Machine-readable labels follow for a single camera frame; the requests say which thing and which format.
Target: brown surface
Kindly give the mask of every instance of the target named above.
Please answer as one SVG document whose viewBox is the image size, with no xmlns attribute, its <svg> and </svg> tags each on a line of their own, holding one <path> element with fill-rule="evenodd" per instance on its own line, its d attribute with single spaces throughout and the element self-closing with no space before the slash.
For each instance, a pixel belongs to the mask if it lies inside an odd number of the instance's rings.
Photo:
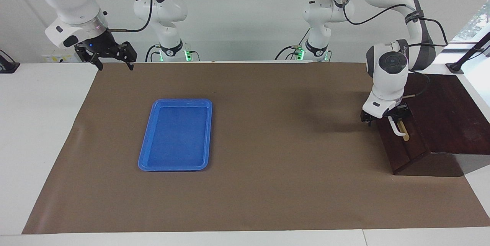
<svg viewBox="0 0 490 246">
<path fill-rule="evenodd" d="M 413 116 L 403 120 L 411 136 L 397 137 L 387 119 L 378 127 L 393 172 L 458 177 L 490 164 L 490 123 L 455 75 L 429 75 L 429 89 L 407 99 Z M 406 93 L 420 92 L 424 78 L 410 75 Z"/>
<path fill-rule="evenodd" d="M 24 234 L 488 226 L 462 178 L 393 176 L 364 64 L 106 64 Z M 152 103 L 214 103 L 202 172 L 137 161 Z"/>
</svg>

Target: black stand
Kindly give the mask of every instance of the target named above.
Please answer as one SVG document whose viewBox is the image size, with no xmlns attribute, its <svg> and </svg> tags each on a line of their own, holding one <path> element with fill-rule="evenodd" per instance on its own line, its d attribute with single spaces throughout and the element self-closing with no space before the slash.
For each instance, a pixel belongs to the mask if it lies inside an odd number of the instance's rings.
<svg viewBox="0 0 490 246">
<path fill-rule="evenodd" d="M 486 45 L 490 41 L 490 33 L 487 33 L 480 42 L 476 43 L 476 45 L 469 50 L 461 59 L 456 62 L 456 63 L 448 63 L 446 66 L 448 67 L 449 71 L 454 74 L 464 74 L 464 72 L 461 70 L 461 67 L 463 66 L 466 61 L 468 61 L 474 54 L 478 52 L 484 45 Z"/>
<path fill-rule="evenodd" d="M 13 74 L 20 65 L 21 63 L 11 63 L 3 56 L 0 56 L 0 74 Z"/>
</svg>

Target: wall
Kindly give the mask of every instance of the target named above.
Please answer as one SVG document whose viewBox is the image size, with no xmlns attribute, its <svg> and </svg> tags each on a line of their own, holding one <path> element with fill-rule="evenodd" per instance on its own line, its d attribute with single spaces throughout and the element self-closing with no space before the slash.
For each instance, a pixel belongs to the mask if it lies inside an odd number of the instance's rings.
<svg viewBox="0 0 490 246">
<path fill-rule="evenodd" d="M 133 14 L 134 0 L 97 0 L 111 28 L 139 28 L 143 21 Z M 203 60 L 273 59 L 286 45 L 297 44 L 308 24 L 301 16 L 309 0 L 185 0 L 189 17 L 177 23 L 182 37 Z M 354 21 L 379 11 L 364 0 L 353 0 Z M 438 19 L 452 38 L 486 0 L 420 0 L 427 17 Z M 40 55 L 54 50 L 44 36 L 44 28 L 56 18 L 44 0 L 0 0 L 0 48 L 21 62 L 40 62 Z M 363 61 L 374 43 L 408 36 L 402 17 L 388 12 L 363 26 L 332 24 L 333 61 Z M 436 43 L 442 42 L 439 29 L 429 24 Z M 147 48 L 157 43 L 149 28 L 137 34 L 117 34 L 118 41 L 130 41 L 142 60 Z"/>
</svg>

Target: round black joint cap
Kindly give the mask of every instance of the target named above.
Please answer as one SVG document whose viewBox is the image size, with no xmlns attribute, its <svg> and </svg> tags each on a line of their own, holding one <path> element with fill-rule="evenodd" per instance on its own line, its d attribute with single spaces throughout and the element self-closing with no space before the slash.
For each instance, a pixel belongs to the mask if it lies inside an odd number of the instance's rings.
<svg viewBox="0 0 490 246">
<path fill-rule="evenodd" d="M 401 52 L 387 52 L 379 59 L 381 69 L 391 75 L 399 74 L 407 64 L 408 59 Z"/>
</svg>

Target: white table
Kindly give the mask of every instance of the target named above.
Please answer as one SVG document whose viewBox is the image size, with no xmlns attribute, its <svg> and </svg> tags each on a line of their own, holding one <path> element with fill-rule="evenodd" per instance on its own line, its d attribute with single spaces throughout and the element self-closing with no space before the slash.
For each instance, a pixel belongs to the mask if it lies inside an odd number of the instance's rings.
<svg viewBox="0 0 490 246">
<path fill-rule="evenodd" d="M 448 73 L 433 65 L 428 73 Z M 0 75 L 0 246 L 487 246 L 489 228 L 20 235 L 96 75 L 89 64 L 23 64 Z M 490 121 L 490 107 L 459 75 Z M 490 167 L 467 175 L 490 212 Z"/>
</svg>

